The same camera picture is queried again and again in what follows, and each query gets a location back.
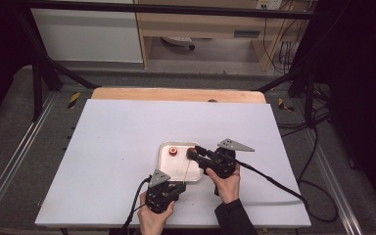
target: white tabletop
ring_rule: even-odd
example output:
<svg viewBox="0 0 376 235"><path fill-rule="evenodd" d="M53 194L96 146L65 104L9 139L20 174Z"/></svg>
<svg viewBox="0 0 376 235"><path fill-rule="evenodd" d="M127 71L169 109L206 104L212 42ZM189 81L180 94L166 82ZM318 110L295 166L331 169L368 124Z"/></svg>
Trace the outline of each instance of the white tabletop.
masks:
<svg viewBox="0 0 376 235"><path fill-rule="evenodd" d="M237 152L239 161L299 192L269 105L88 100L35 223L121 227L140 182L158 167L163 142L215 150L225 138L256 150ZM241 174L240 198L253 225L310 226L300 200L245 168ZM206 175L188 184L166 226L218 226L213 190ZM139 224L136 214L131 224Z"/></svg>

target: black sleeve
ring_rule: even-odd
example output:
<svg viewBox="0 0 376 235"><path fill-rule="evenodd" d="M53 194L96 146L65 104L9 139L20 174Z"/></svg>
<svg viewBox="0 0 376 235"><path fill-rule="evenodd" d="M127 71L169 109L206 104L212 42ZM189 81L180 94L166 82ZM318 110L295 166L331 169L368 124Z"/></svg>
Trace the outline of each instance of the black sleeve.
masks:
<svg viewBox="0 0 376 235"><path fill-rule="evenodd" d="M237 199L229 204L221 204L215 209L220 227L220 235L256 235L243 204Z"/></svg>

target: clear plastic tray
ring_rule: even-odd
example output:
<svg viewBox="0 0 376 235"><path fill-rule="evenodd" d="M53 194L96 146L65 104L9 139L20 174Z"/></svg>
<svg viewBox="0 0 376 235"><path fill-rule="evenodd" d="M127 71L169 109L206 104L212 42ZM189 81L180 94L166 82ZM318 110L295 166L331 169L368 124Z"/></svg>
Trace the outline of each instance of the clear plastic tray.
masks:
<svg viewBox="0 0 376 235"><path fill-rule="evenodd" d="M203 177L203 170L186 157L187 150L198 145L195 142L164 142L160 147L159 169L170 176L170 181L195 182ZM172 155L170 148L176 148Z"/></svg>

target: floor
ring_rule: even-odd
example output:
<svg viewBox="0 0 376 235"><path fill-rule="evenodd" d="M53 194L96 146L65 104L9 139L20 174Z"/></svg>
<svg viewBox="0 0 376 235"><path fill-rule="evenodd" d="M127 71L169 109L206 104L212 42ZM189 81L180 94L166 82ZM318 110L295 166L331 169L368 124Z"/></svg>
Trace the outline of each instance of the floor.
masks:
<svg viewBox="0 0 376 235"><path fill-rule="evenodd" d="M273 80L283 70L261 71L247 40L194 39L196 49L169 45L156 38L154 40L151 63L148 68L140 65L67 63L88 80L107 86L145 86L179 88L213 88L250 90ZM20 70L0 108L0 176L8 163L15 166L15 172L8 176L8 184L0 185L0 234L61 234L54 229L45 229L33 224L39 211L40 200L45 198L49 185L69 144L69 136L80 116L85 100L91 96L91 90L83 89L75 82L63 77L66 86L61 92L46 92L53 97L54 105L48 111L48 117L40 126L32 143L21 153L22 160L13 161L24 135L31 127L33 96L31 92L30 70ZM302 122L301 99L290 99L286 82L265 94L272 105L278 123ZM71 95L80 91L80 98L74 109L67 109ZM284 100L288 109L279 109L279 98ZM323 106L316 101L315 108ZM290 130L280 129L281 134ZM345 146L333 127L333 123L324 121L317 127L319 146L315 161L312 161L305 173L305 179L315 182L328 190L322 158L327 159L337 181L348 200L353 217L359 225L358 231L346 227L345 214L332 222L325 223L311 219L310 228L302 228L302 234L376 234L376 195L362 171L350 168ZM298 177L305 167L307 157L312 151L313 130L302 130L283 138L290 158L291 166ZM332 204L323 193L307 185L301 188L308 198L313 213L323 218L333 215ZM294 229L258 230L264 234L295 234ZM164 234L175 233L167 230ZM72 231L70 234L106 234L106 231Z"/></svg>

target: human hand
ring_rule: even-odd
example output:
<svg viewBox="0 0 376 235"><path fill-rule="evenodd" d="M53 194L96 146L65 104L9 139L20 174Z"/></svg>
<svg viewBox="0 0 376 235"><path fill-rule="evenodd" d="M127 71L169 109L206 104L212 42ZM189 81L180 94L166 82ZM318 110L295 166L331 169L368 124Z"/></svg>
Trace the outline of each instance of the human hand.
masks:
<svg viewBox="0 0 376 235"><path fill-rule="evenodd" d="M206 169L207 175L211 178L218 189L219 197L224 204L231 203L239 199L240 191L240 165L236 164L234 172L228 178L220 178L211 169Z"/></svg>
<svg viewBox="0 0 376 235"><path fill-rule="evenodd" d="M146 192L142 193L139 198L140 205L145 205ZM142 235L160 235L164 230L166 220L173 214L174 205L175 202L172 201L163 213L155 213L146 205L140 208L137 216L139 217Z"/></svg>

